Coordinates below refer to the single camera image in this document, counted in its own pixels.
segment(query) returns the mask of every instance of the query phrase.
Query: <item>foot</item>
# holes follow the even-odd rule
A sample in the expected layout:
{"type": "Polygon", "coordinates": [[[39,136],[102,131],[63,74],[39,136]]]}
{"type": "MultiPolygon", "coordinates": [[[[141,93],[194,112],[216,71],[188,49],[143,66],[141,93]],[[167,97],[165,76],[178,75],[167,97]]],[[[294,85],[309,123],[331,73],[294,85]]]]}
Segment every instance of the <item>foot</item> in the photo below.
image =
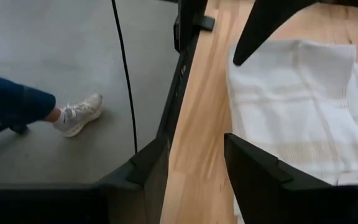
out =
{"type": "Polygon", "coordinates": [[[67,105],[60,109],[64,115],[63,122],[54,123],[65,137],[76,136],[82,128],[98,118],[103,111],[104,99],[100,94],[93,94],[88,99],[75,105],[67,105]]]}

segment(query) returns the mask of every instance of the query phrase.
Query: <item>shoelace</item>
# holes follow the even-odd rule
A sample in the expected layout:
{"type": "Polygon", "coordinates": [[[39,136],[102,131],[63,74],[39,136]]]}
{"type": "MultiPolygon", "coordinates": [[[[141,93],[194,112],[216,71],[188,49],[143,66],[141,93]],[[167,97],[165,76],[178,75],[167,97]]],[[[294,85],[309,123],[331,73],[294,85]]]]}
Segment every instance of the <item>shoelace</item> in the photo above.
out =
{"type": "Polygon", "coordinates": [[[67,104],[67,106],[65,106],[63,108],[63,111],[64,110],[71,110],[73,118],[76,117],[76,111],[85,111],[87,113],[93,113],[94,112],[92,110],[91,105],[89,105],[87,103],[78,103],[78,104],[75,104],[75,105],[67,104]]]}

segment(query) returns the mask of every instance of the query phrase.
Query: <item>wood grain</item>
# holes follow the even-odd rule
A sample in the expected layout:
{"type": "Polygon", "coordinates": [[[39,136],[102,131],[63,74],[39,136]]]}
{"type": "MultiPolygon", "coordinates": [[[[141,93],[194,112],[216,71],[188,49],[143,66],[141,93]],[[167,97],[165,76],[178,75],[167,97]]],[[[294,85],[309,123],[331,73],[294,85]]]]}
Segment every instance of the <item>wood grain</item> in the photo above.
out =
{"type": "MultiPolygon", "coordinates": [[[[233,192],[223,154],[231,131],[226,90],[227,51],[238,40],[252,1],[209,0],[212,33],[202,32],[196,48],[170,154],[162,224],[236,223],[233,192]]],[[[358,8],[317,4],[300,11],[273,39],[310,39],[356,44],[358,8]]]]}

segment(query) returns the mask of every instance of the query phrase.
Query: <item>gray concrete floor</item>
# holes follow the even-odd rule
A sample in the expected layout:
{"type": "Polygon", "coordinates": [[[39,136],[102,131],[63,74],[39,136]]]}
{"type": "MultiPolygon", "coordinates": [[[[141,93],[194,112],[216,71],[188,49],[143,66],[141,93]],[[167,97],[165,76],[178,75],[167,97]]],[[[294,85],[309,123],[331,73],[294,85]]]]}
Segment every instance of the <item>gray concrete floor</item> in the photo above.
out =
{"type": "MultiPolygon", "coordinates": [[[[139,147],[153,140],[178,54],[177,5],[116,0],[134,94],[139,147]]],[[[134,153],[119,39],[109,0],[0,0],[0,76],[53,93],[58,106],[93,92],[102,117],[73,139],[47,123],[0,134],[0,183],[94,182],[134,153]]]]}

